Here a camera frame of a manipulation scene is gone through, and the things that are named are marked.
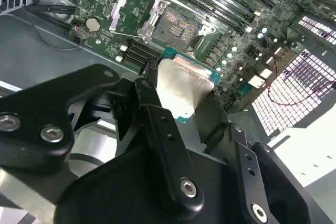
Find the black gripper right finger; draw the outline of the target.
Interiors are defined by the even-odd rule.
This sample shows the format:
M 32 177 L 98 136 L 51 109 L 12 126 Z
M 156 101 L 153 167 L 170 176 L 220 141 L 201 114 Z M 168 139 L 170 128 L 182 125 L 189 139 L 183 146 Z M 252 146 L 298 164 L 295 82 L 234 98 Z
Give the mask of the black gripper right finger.
M 207 223 L 315 223 L 312 197 L 270 147 L 248 143 L 214 92 L 198 103 L 196 126 Z

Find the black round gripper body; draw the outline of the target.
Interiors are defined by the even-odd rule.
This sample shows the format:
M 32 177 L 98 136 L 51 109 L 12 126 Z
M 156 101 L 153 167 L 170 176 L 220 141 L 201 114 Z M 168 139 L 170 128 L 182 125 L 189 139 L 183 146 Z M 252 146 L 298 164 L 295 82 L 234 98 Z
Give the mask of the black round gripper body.
M 205 204 L 190 223 L 244 223 L 229 168 L 189 151 Z M 61 196 L 56 223 L 179 223 L 163 203 L 165 189 L 150 151 L 139 145 L 75 180 Z

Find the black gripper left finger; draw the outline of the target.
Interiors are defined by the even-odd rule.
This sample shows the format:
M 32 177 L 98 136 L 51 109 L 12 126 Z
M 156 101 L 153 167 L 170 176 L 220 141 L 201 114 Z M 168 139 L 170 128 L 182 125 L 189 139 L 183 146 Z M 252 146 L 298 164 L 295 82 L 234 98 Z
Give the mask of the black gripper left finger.
M 176 123 L 147 79 L 120 79 L 96 64 L 1 98 L 1 165 L 51 173 L 62 167 L 75 143 L 74 131 L 89 123 L 89 112 L 70 112 L 78 102 L 107 95 L 120 136 L 135 130 L 133 147 L 145 145 L 161 173 L 163 203 L 176 216 L 194 216 L 204 193 Z

